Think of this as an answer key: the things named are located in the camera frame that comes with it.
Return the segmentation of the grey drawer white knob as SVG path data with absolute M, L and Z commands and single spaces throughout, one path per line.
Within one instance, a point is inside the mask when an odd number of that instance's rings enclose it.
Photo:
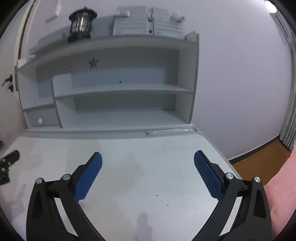
M 38 108 L 25 111 L 30 126 L 59 126 L 54 107 Z

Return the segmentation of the white door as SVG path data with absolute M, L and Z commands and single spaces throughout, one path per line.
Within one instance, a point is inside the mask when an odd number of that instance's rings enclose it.
M 32 1 L 22 6 L 13 17 L 1 37 L 1 85 L 13 76 L 14 91 L 8 85 L 1 87 L 1 140 L 8 147 L 23 132 L 24 124 L 19 93 L 16 87 L 16 66 L 19 57 L 21 35 Z

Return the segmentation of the black lantern lamp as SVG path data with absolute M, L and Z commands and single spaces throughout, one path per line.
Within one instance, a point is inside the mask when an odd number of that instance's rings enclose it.
M 67 41 L 69 43 L 90 39 L 93 20 L 97 18 L 97 12 L 87 7 L 79 9 L 69 16 L 71 27 Z

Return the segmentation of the pink cloth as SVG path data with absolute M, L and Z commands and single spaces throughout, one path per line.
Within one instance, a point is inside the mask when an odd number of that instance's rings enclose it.
M 270 216 L 271 236 L 276 239 L 295 214 L 295 148 L 278 173 L 264 186 Z

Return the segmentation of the grey desk hutch shelf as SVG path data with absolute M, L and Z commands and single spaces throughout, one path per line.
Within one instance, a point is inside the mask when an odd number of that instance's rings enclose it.
M 19 59 L 20 103 L 29 132 L 192 129 L 200 36 L 115 36 Z M 25 111 L 54 107 L 59 126 L 30 126 Z

